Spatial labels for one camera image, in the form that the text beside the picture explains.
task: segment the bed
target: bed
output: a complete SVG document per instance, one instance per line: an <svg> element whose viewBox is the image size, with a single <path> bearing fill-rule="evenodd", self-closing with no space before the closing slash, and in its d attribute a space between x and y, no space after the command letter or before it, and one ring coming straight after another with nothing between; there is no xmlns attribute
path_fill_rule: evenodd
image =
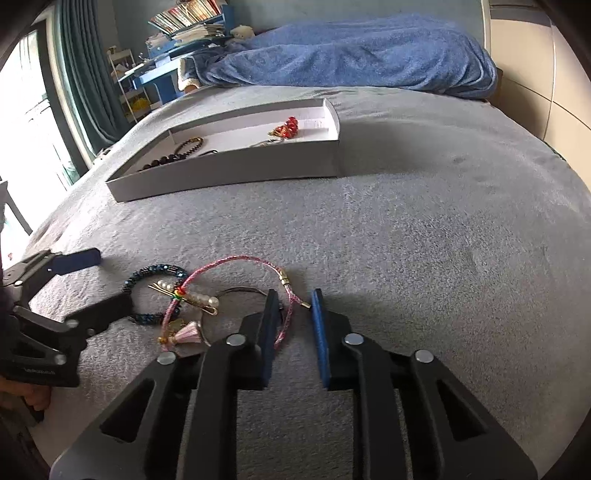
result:
<svg viewBox="0 0 591 480"><path fill-rule="evenodd" d="M129 203L104 184L169 127L312 97L340 116L342 178ZM29 253L98 247L104 257L54 278L33 308L59 319L118 292L146 265L259 255L284 266L301 296L321 287L332 310L383 347L434 352L542 475L591 406L590 220L589 191L566 162L486 102L381 87L207 87L134 127L32 235ZM237 284L277 287L250 264L199 282L207 293ZM224 304L211 336L231 332L257 301ZM134 302L145 312L167 305L145 287ZM89 341L81 386L56 389L33 429L48 462L155 357L157 336L122 319ZM310 320L297 310L270 388L239 397L239 478L350 478L351 406L346 393L322 389Z"/></svg>

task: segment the black bead bracelet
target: black bead bracelet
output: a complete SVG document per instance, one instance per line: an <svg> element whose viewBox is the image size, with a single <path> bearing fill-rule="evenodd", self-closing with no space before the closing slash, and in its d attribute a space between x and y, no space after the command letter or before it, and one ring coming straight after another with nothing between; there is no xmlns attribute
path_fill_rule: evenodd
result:
<svg viewBox="0 0 591 480"><path fill-rule="evenodd" d="M189 276L189 273L184 268L176 265L150 265L149 267L140 268L125 280L123 292L131 295L131 290L135 287L137 282L145 278L153 277L154 275L170 275L171 277L175 277L177 280L174 285L175 287L180 287ZM171 319L175 320L178 318L180 311L180 306L177 306L173 311ZM134 313L129 318L138 325L159 325L164 318L164 313Z"/></svg>

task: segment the white tray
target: white tray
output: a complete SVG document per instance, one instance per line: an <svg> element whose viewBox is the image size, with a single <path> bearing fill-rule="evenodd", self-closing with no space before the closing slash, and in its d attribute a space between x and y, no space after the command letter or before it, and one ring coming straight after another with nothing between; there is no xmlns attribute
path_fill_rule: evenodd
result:
<svg viewBox="0 0 591 480"><path fill-rule="evenodd" d="M288 117L298 120L298 135L282 143L254 147ZM326 99L292 100L220 113L170 129L130 158L107 180L118 202L202 187L310 177L335 177L339 118ZM142 170L169 155L191 137L203 146L191 157ZM209 150L217 154L198 155Z"/></svg>

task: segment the bracelet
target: bracelet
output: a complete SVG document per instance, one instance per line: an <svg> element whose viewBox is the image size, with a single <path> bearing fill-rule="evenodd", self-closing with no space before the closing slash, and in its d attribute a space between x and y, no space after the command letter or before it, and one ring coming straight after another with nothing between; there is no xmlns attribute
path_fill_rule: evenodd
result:
<svg viewBox="0 0 591 480"><path fill-rule="evenodd" d="M221 258L219 260L216 260L215 262L212 262L210 264L205 265L204 267L201 267L201 268L198 268L197 270L195 270L193 273L191 273L186 278L186 280L183 282L183 284L175 290L174 295L173 295L173 301L170 303L168 309L166 310L166 312L164 314L164 318L162 320L162 325L161 325L161 335L158 338L158 341L162 344L162 349L164 351L168 351L168 348L170 346L174 346L178 343L189 343L189 342L200 342L201 341L202 336L201 336L200 326L196 322L190 322L186 327L179 330L177 332L177 334L175 335L175 337L172 337L171 341L168 341L170 339L170 337L168 337L168 324L169 324L170 320L172 319L175 309L177 308L179 302L186 301L186 299L185 299L185 296L187 294L186 288L191 284L191 282L193 282L193 280L198 275L205 273L207 270L210 270L210 269L215 268L219 265L222 265L224 263L231 262L234 260L248 260L248 261L258 262L263 265L266 265L267 267L272 269L277 275L279 275L279 280L281 281L281 284L285 288L285 292L287 293L287 297L289 299L289 307L287 310L287 314L285 315L283 325L281 326L281 329L280 329L279 333L277 334L277 337L275 338L275 348L276 349L279 348L279 346L281 345L281 342L283 341L283 339L285 338L285 335L287 334L287 329L289 328L289 325L290 325L290 320L291 320L291 315L293 314L294 305L296 303L298 303L307 309L311 308L311 305L309 303L307 303L304 300L302 300L301 298L299 298L293 292L293 290L291 289L290 280L287 277L287 274L285 273L285 271L282 268L269 262L268 260L263 260L262 258L253 257L251 255L234 255L231 257Z"/></svg>
<svg viewBox="0 0 591 480"><path fill-rule="evenodd" d="M131 295L131 290L137 282L145 278L153 277L154 275L170 275L175 277L174 282L176 287L180 287L185 279L189 276L188 272L176 265L157 264L149 267L140 268L134 272L127 280L123 287L123 292ZM180 307L175 306L171 312L171 319L176 319L180 313ZM129 319L138 325L158 325L164 319L164 313L133 313Z"/></svg>

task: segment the book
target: book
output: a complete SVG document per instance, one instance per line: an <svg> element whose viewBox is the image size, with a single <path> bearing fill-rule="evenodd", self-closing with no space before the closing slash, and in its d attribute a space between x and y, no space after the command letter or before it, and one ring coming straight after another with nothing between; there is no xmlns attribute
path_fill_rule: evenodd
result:
<svg viewBox="0 0 591 480"><path fill-rule="evenodd" d="M155 15L148 23L166 34L174 34L178 30L220 15L221 5L227 5L226 1L191 0Z"/></svg>
<svg viewBox="0 0 591 480"><path fill-rule="evenodd" d="M189 20L189 18L184 14L182 9L180 9L179 7L174 8L174 15L180 22L183 23L183 25L185 27L190 27L191 25L193 25L193 22L191 20Z"/></svg>
<svg viewBox="0 0 591 480"><path fill-rule="evenodd" d="M206 19L208 19L208 18L211 17L211 15L209 14L209 11L205 7L205 5L202 2L202 0L193 0L193 1L196 4L196 6L199 9L199 11L201 12L201 14L203 15L203 17L204 17L203 19L204 20L206 20Z"/></svg>
<svg viewBox="0 0 591 480"><path fill-rule="evenodd" d="M174 25L172 23L170 23L166 18L164 18L163 14L158 14L156 15L153 20L156 23L159 23L161 25L164 26L164 28L169 32L172 33L176 30L176 28L174 28Z"/></svg>
<svg viewBox="0 0 591 480"><path fill-rule="evenodd" d="M216 3L215 0L207 0L207 1L211 4L213 11L215 12L216 15L222 14L222 8Z"/></svg>
<svg viewBox="0 0 591 480"><path fill-rule="evenodd" d="M206 19L205 15L203 15L203 13L201 12L201 10L199 10L197 8L197 4L195 4L194 2L189 3L187 5L187 7L191 9L191 11L193 12L193 14L197 16L197 18L199 19L199 21Z"/></svg>
<svg viewBox="0 0 591 480"><path fill-rule="evenodd" d="M180 7L183 9L185 15L187 15L187 17L189 17L191 19L192 23L195 24L199 21L199 19L191 13L191 11L188 9L187 5L181 4Z"/></svg>
<svg viewBox="0 0 591 480"><path fill-rule="evenodd" d="M215 17L217 15L217 10L215 9L215 7L212 6L212 4L209 0L199 0L199 1L203 4L203 8L205 8L205 10L207 10L209 18Z"/></svg>
<svg viewBox="0 0 591 480"><path fill-rule="evenodd" d="M160 30L162 33L165 33L165 34L172 33L172 32L169 32L166 28L160 27L154 20L155 20L155 18L150 20L148 23L150 25L152 25L153 27L157 28L158 30Z"/></svg>

